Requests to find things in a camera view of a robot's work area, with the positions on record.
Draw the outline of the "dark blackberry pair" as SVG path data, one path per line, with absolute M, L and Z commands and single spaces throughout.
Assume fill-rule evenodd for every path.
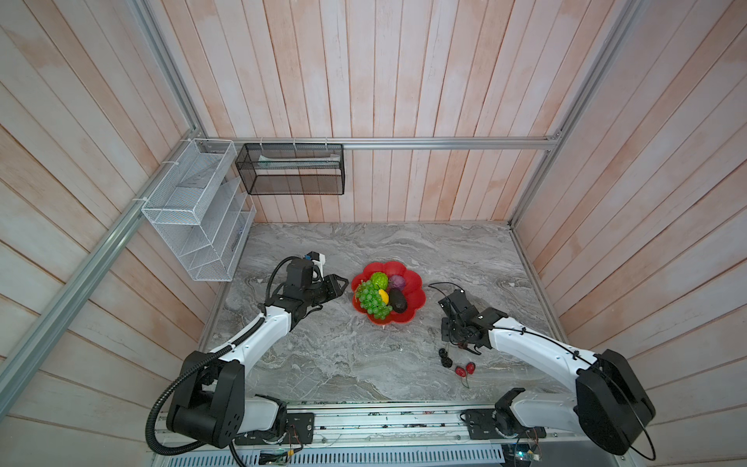
M 439 358 L 441 361 L 441 364 L 444 368 L 450 369 L 453 366 L 453 361 L 451 358 L 449 358 L 449 353 L 445 348 L 440 348 L 438 350 Z

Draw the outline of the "green grape bunch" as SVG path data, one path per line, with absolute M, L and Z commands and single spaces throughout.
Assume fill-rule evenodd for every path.
M 379 289 L 371 282 L 362 282 L 355 291 L 355 298 L 359 306 L 371 317 L 383 320 L 392 313 L 392 307 L 385 305 L 379 297 Z

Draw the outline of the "dark avocado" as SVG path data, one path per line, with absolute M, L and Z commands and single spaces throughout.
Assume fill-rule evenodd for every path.
M 409 302 L 405 294 L 398 288 L 391 288 L 388 292 L 389 305 L 395 313 L 404 313 Z

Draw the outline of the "purple fig fruit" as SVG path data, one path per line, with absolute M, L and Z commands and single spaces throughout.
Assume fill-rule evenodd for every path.
M 397 289 L 397 290 L 403 290 L 408 285 L 408 282 L 404 276 L 400 276 L 400 274 L 394 274 L 394 276 L 389 276 L 388 278 L 388 286 L 390 289 Z

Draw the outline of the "green custard apple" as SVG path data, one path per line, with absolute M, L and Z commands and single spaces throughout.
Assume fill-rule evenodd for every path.
M 386 291 L 389 286 L 389 277 L 385 272 L 374 272 L 370 278 L 370 282 L 377 289 Z

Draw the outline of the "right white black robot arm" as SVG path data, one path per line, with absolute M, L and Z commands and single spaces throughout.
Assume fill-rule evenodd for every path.
M 503 351 L 552 377 L 564 394 L 514 387 L 490 409 L 466 410 L 474 440 L 536 439 L 545 429 L 583 434 L 610 455 L 625 455 L 648 434 L 656 409 L 622 354 L 594 353 L 522 325 L 504 311 L 479 311 L 457 288 L 443 296 L 442 338 L 470 350 Z

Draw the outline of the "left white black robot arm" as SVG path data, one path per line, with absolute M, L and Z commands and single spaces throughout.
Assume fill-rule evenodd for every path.
M 262 311 L 225 344 L 194 351 L 179 376 L 157 399 L 146 421 L 145 439 L 160 455 L 180 455 L 210 445 L 231 447 L 245 434 L 267 441 L 286 436 L 287 405 L 270 396 L 246 394 L 248 372 L 278 341 L 324 304 L 344 295 L 348 279 L 323 272 L 318 252 L 283 259 L 280 284 L 270 282 Z

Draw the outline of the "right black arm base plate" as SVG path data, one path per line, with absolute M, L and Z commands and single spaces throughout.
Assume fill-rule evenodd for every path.
M 470 409 L 460 414 L 471 440 L 499 440 L 528 438 L 544 439 L 547 430 L 541 426 L 522 425 L 508 410 Z

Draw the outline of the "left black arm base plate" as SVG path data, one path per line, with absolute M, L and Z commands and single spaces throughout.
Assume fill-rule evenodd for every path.
M 300 446 L 311 444 L 314 434 L 313 413 L 288 413 L 268 431 L 250 431 L 235 438 L 238 446 Z

